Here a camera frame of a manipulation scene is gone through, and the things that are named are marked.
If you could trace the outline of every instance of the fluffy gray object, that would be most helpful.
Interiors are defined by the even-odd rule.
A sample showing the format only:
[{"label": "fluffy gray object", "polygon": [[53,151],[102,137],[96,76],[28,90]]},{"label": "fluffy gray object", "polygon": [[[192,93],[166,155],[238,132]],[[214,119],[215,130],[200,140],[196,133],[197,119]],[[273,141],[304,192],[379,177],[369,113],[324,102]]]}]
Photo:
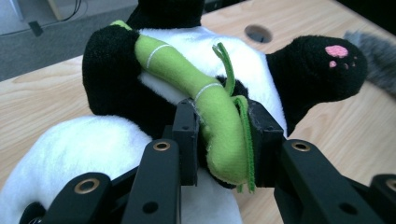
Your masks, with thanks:
[{"label": "fluffy gray object", "polygon": [[367,80],[396,99],[396,46],[379,36],[362,32],[346,32],[344,39],[357,46],[367,58]]}]

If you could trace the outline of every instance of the panda plush toy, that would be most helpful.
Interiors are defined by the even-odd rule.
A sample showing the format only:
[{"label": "panda plush toy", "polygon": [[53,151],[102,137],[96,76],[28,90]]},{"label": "panda plush toy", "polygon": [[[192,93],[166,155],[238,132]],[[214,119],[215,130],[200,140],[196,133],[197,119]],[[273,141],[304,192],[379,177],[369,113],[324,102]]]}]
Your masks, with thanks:
[{"label": "panda plush toy", "polygon": [[[165,125],[173,123],[176,104],[181,100],[195,100],[206,127],[211,116],[205,114],[208,108],[205,103],[198,105],[197,98],[206,94],[210,104],[224,101],[212,93],[225,90],[230,79],[230,97],[239,95],[259,102],[285,131],[285,137],[312,106],[340,101],[359,92],[367,62],[344,39],[301,36],[283,49],[264,54],[235,37],[218,35],[201,26],[204,3],[139,0],[127,22],[115,22],[92,35],[84,52],[82,75],[94,115],[60,123],[36,141],[0,192],[0,223],[39,223],[57,194],[74,177],[99,172],[114,179],[138,166],[145,146],[162,136]],[[152,49],[142,63],[142,51],[147,50],[141,42],[147,39],[161,44],[149,46]],[[213,51],[218,43],[226,50],[221,53],[227,56],[226,63]],[[154,60],[156,52],[163,49],[173,51],[163,51],[164,56]],[[146,66],[151,61],[158,61],[157,73],[163,70],[165,77]],[[213,83],[197,87],[183,75],[172,77],[177,69],[169,72],[168,67],[180,63],[205,75],[199,80],[212,78]],[[210,142],[213,134],[209,133]],[[225,173],[237,165],[247,166],[245,158],[237,159],[242,163],[228,162]],[[227,176],[224,170],[208,166],[198,170],[197,187],[181,189],[182,223],[242,223],[232,192],[223,186],[247,183],[248,177],[233,178],[233,172]],[[32,204],[36,206],[35,214],[26,215]]]}]

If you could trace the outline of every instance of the wooden table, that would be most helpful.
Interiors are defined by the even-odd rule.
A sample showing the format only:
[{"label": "wooden table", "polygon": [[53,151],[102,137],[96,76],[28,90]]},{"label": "wooden table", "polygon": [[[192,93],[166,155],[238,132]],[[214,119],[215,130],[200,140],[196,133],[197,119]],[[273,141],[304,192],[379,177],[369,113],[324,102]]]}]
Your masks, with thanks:
[{"label": "wooden table", "polygon": [[[248,39],[258,24],[267,44]],[[342,37],[345,31],[395,37],[331,0],[250,0],[203,17],[203,25],[238,36],[271,53],[299,35]],[[49,127],[91,114],[81,85],[81,57],[0,83],[0,188],[18,160]],[[345,101],[315,106],[291,138],[315,144],[343,174],[368,185],[376,174],[396,174],[396,104],[370,83]],[[236,194],[245,223],[282,223],[271,189]]]}]

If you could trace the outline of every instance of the green fabric tube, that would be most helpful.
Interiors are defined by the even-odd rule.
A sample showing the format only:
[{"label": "green fabric tube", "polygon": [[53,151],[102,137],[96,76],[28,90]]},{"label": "green fabric tube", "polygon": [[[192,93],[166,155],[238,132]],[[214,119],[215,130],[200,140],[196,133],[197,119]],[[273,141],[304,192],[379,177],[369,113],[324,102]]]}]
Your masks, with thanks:
[{"label": "green fabric tube", "polygon": [[230,184],[247,183],[248,153],[243,126],[229,93],[215,78],[203,74],[161,40],[141,35],[134,50],[145,70],[195,100],[211,174]]}]

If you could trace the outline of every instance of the gray carpet floor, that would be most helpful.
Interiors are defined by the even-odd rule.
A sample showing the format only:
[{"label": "gray carpet floor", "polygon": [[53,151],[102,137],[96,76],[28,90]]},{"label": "gray carpet floor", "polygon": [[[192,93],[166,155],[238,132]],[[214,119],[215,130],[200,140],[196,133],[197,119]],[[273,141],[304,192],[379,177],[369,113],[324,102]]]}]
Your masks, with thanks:
[{"label": "gray carpet floor", "polygon": [[0,36],[0,81],[83,54],[91,34],[115,20],[126,21],[134,7],[117,9],[75,21]]}]

